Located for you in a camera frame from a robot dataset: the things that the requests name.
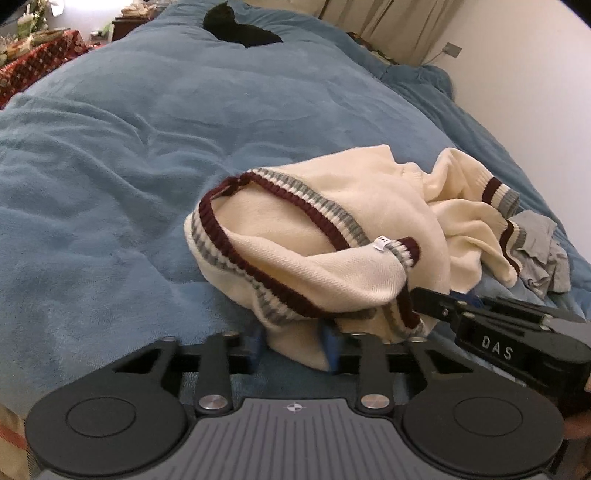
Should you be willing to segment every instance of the metal screw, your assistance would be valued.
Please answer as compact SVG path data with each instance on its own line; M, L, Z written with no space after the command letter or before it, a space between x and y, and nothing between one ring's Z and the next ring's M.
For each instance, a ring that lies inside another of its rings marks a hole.
M379 393L372 393L361 397L361 404L370 410L380 410L390 405L390 399Z
M221 395L205 395L199 399L199 406L205 410L221 410L228 404L226 397Z

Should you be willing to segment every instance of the black circular pad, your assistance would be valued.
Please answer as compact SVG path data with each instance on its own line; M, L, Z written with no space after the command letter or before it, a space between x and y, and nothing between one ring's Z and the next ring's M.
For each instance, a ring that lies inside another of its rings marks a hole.
M512 403L498 398L476 397L461 401L453 409L458 425L474 435L509 435L523 423L523 416Z
M546 466L562 442L556 407L501 377L473 379L437 381L410 401L402 426L414 446L470 477L518 476Z
M135 407L120 398L91 398L74 406L68 425L86 437L109 437L128 429L135 421Z
M27 440L44 467L78 478L120 476L179 443L187 418L175 396L143 375L100 380L60 388L31 410Z

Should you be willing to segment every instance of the blue blanket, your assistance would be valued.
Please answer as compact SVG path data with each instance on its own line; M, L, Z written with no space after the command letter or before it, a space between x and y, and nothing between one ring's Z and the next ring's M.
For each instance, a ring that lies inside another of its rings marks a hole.
M430 171L456 144L550 215L441 71L387 67L317 19L239 2L238 22L284 43L224 43L200 26L215 3L180 0L0 113L0 403L17 413L158 337L198 342L252 320L183 238L184 217L228 175L382 143ZM560 235L574 267L560 302L587 311L591 268ZM478 291L503 289L485 276ZM349 396L353 380L269 353L236 382L242 395Z

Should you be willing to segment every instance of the knit sweater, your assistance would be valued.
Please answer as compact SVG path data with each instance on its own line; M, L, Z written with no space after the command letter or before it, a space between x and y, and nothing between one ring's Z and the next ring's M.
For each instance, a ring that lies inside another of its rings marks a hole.
M435 324L412 312L408 289L467 292L481 262L513 286L511 251L525 238L507 220L517 205L457 149L425 173L380 145L228 178L184 230L205 279L255 313L273 349L328 369L319 319L399 342Z

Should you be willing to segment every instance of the wooden furniture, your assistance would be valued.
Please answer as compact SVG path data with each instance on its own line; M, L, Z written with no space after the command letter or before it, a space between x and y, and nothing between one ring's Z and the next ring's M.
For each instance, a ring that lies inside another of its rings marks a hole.
M140 25L148 23L148 18L117 17L113 20L113 38L112 41L120 40L126 37L129 32L138 28Z

